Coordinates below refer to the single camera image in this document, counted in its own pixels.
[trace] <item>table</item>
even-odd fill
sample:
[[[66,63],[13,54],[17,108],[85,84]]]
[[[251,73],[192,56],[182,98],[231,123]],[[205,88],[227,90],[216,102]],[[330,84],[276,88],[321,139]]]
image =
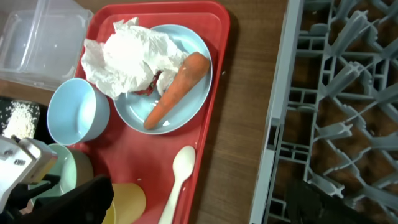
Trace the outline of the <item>table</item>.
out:
[[[132,0],[76,0],[93,12]],[[231,33],[190,223],[247,223],[286,0],[221,0]],[[0,95],[47,105],[52,92],[0,81]]]

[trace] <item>plastic spoon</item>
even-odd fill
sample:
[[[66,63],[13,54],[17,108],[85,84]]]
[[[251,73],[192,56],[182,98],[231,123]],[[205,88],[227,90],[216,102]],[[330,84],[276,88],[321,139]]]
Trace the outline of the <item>plastic spoon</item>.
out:
[[[174,186],[160,217],[159,224],[171,224],[173,222],[175,207],[184,181],[191,176],[195,165],[195,149],[191,146],[183,147],[173,161]]]

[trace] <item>transparent box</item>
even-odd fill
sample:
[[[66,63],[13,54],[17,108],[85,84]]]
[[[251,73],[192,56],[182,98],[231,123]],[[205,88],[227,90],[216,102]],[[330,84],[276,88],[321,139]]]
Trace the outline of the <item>transparent box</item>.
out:
[[[1,0],[0,78],[57,89],[75,74],[92,16],[73,0]]]

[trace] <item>white tissue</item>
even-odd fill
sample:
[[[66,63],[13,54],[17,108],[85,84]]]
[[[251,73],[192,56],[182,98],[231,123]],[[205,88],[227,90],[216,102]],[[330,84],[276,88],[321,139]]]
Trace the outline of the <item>white tissue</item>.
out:
[[[106,43],[86,39],[81,64],[86,79],[105,95],[117,99],[121,93],[146,90],[158,71],[162,95],[188,56],[167,34],[138,26],[138,18],[113,24],[115,34]]]

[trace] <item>orange carrot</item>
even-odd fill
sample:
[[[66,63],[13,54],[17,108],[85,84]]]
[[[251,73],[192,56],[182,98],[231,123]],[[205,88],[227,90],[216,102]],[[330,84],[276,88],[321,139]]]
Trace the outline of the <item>orange carrot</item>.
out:
[[[144,128],[155,128],[157,123],[207,74],[210,61],[201,53],[190,54],[183,62],[174,81],[145,120]]]

